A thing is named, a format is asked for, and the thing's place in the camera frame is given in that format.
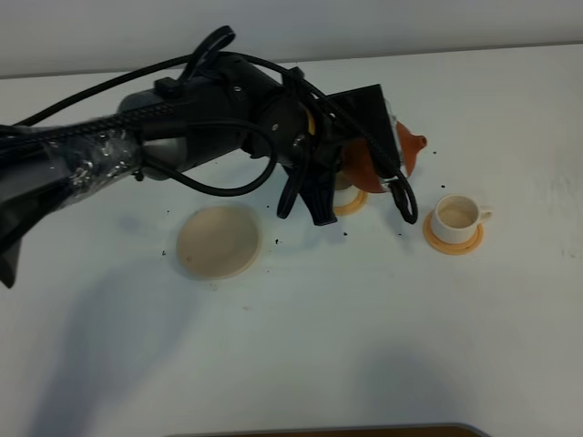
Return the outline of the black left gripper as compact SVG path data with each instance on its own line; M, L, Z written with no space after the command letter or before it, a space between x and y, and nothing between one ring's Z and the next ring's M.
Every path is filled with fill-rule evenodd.
M275 143L277 162L300 176L299 194L315 226L337 222L333 212L335 172L342 129L326 118L316 100L294 85L275 85L254 106L254 123Z

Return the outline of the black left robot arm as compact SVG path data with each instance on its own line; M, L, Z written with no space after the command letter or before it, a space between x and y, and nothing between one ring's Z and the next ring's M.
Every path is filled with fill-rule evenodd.
M169 178L234 198L262 186L277 166L288 179L277 214L297 199L318 226L332 224L334 177L347 137L333 101L299 68L221 53L187 63L177 78L126 97L116 114L64 127L34 119L1 129L1 281L15 284L22 238L47 215L133 176ZM214 188L191 169L233 151L266 158L252 182Z

